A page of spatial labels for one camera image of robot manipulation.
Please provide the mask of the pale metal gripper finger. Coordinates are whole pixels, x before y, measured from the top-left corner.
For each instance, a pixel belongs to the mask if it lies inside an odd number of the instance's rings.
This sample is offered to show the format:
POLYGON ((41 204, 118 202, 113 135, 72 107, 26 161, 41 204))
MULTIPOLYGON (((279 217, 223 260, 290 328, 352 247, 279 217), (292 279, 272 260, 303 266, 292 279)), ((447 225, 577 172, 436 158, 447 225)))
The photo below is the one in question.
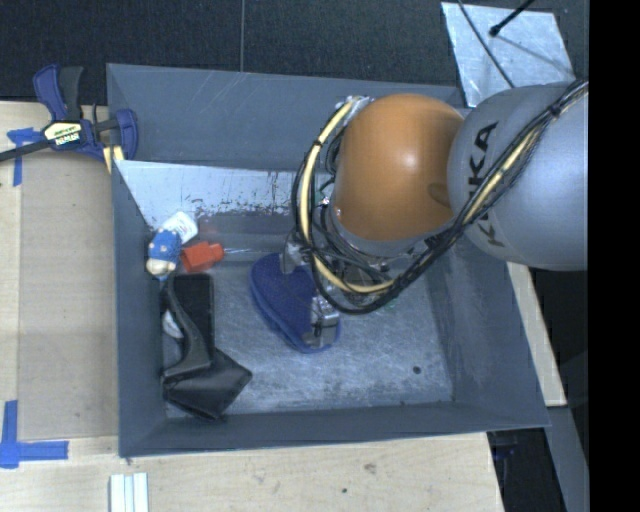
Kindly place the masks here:
POLYGON ((291 274, 298 267, 304 265, 302 242, 295 232, 289 232, 285 237, 282 251, 282 273, 291 274))
POLYGON ((333 345, 338 338, 340 314, 322 295, 312 298, 311 327, 310 345, 313 349, 333 345))

